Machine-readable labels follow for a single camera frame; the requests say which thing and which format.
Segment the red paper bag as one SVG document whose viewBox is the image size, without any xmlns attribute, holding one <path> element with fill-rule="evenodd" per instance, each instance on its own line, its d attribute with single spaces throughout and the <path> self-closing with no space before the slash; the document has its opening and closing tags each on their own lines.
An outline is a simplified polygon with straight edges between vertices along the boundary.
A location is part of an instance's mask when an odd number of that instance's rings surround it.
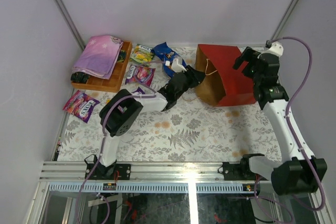
<svg viewBox="0 0 336 224">
<path fill-rule="evenodd" d="M 253 82 L 233 69 L 241 51 L 236 46 L 199 44 L 195 69 L 206 74 L 195 88 L 196 97 L 214 106 L 239 106 L 256 103 Z"/>
</svg>

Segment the blue tortilla chips bag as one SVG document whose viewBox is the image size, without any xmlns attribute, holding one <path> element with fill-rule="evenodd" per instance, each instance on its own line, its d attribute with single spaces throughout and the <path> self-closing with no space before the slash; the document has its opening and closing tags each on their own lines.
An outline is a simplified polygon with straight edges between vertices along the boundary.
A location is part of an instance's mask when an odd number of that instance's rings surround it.
<svg viewBox="0 0 336 224">
<path fill-rule="evenodd" d="M 164 66 L 165 61 L 172 62 L 174 58 L 181 57 L 176 51 L 171 49 L 166 42 L 156 45 L 152 48 L 152 52 L 155 56 L 157 56 L 163 62 L 163 70 L 164 72 L 171 78 L 176 73 L 169 69 L 168 67 Z M 187 64 L 183 59 L 183 66 L 186 68 Z"/>
</svg>

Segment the green Fox's candy bag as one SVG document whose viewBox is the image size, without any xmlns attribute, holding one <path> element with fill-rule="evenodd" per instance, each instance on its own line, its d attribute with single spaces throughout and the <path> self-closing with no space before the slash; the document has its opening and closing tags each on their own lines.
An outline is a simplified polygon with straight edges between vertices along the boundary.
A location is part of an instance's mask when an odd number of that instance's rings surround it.
<svg viewBox="0 0 336 224">
<path fill-rule="evenodd" d="M 151 47 L 137 44 L 130 58 L 137 63 L 146 63 L 152 61 L 154 53 Z"/>
</svg>

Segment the wooden organizer tray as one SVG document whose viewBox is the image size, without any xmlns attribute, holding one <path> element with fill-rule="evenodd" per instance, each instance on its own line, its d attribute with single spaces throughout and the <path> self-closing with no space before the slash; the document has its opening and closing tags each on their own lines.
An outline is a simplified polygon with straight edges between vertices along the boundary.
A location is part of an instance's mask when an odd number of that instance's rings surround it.
<svg viewBox="0 0 336 224">
<path fill-rule="evenodd" d="M 74 83 L 71 85 L 80 90 L 94 90 L 94 91 L 104 91 L 104 92 L 114 92 L 117 93 L 122 85 L 122 80 L 129 62 L 132 51 L 132 42 L 125 41 L 121 50 L 126 52 L 126 57 L 124 62 L 117 62 L 113 69 L 110 79 L 101 79 L 97 77 L 90 76 L 86 83 Z"/>
</svg>

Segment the purple Fox's candy bag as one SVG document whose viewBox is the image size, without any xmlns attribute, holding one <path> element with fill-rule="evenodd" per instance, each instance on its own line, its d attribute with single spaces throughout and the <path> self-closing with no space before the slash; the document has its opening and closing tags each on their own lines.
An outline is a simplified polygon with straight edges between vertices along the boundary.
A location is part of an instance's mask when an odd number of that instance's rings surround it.
<svg viewBox="0 0 336 224">
<path fill-rule="evenodd" d="M 66 102 L 62 110 L 88 123 L 95 106 L 99 103 L 97 99 L 77 90 Z"/>
</svg>

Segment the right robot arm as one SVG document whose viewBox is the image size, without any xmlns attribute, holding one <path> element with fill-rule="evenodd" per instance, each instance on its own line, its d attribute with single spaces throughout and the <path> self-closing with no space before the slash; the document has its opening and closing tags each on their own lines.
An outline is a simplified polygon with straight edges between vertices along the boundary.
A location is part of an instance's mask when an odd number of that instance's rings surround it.
<svg viewBox="0 0 336 224">
<path fill-rule="evenodd" d="M 273 43 L 264 52 L 246 47 L 233 65 L 237 70 L 246 64 L 242 73 L 252 79 L 254 97 L 268 118 L 281 151 L 281 162 L 274 162 L 263 154 L 245 154 L 239 172 L 245 179 L 255 175 L 267 179 L 278 195 L 314 193 L 327 171 L 327 164 L 323 158 L 315 157 L 293 118 L 287 92 L 278 81 L 282 53 L 279 43 Z"/>
</svg>

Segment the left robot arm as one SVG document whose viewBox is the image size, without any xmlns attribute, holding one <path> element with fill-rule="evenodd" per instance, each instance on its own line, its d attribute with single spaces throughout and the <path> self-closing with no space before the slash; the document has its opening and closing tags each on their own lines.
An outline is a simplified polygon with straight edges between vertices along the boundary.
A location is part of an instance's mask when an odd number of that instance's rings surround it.
<svg viewBox="0 0 336 224">
<path fill-rule="evenodd" d="M 103 140 L 98 155 L 98 175 L 103 179 L 114 175 L 121 136 L 130 129 L 141 112 L 171 109 L 187 90 L 199 86 L 205 77 L 204 72 L 186 66 L 185 71 L 175 73 L 165 86 L 152 94 L 120 90 L 99 113 Z"/>
</svg>

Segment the folded purple cloth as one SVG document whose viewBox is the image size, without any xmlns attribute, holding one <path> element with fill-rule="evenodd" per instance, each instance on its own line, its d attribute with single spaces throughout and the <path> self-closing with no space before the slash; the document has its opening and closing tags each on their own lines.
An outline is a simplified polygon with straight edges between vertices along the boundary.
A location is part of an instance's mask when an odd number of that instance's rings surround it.
<svg viewBox="0 0 336 224">
<path fill-rule="evenodd" d="M 100 79 L 110 79 L 124 41 L 111 36 L 92 36 L 72 67 L 72 72 L 83 72 Z"/>
</svg>

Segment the dark patterned cloth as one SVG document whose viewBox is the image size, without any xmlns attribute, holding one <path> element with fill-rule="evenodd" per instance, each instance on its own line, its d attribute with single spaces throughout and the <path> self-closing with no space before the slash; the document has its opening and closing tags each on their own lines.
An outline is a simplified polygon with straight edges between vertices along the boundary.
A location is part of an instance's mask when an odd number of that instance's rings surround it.
<svg viewBox="0 0 336 224">
<path fill-rule="evenodd" d="M 71 75 L 70 80 L 73 83 L 86 84 L 90 75 L 84 72 L 75 72 Z"/>
</svg>

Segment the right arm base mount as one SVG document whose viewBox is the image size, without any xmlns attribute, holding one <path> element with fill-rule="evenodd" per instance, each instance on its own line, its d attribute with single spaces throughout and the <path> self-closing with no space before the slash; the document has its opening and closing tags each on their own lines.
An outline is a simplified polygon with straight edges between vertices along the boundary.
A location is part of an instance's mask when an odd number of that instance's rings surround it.
<svg viewBox="0 0 336 224">
<path fill-rule="evenodd" d="M 254 180 L 255 174 L 249 170 L 248 164 L 223 162 L 223 176 L 226 181 Z"/>
</svg>

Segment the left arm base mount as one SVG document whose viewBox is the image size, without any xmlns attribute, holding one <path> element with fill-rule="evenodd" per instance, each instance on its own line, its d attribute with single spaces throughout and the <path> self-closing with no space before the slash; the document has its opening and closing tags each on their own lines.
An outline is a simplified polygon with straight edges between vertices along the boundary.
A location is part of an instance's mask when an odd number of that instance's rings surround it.
<svg viewBox="0 0 336 224">
<path fill-rule="evenodd" d="M 100 162 L 89 177 L 90 180 L 129 180 L 131 165 L 114 162 L 110 166 L 104 166 Z"/>
</svg>

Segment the aluminium frame rail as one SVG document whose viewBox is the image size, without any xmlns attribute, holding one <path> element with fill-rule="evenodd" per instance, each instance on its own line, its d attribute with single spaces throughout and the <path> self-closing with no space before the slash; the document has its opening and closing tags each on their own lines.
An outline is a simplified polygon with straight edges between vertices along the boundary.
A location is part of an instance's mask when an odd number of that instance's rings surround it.
<svg viewBox="0 0 336 224">
<path fill-rule="evenodd" d="M 224 180 L 218 162 L 120 162 L 131 165 L 129 180 L 90 180 L 92 163 L 44 162 L 39 182 L 50 190 L 97 193 L 252 194 L 254 180 Z"/>
</svg>

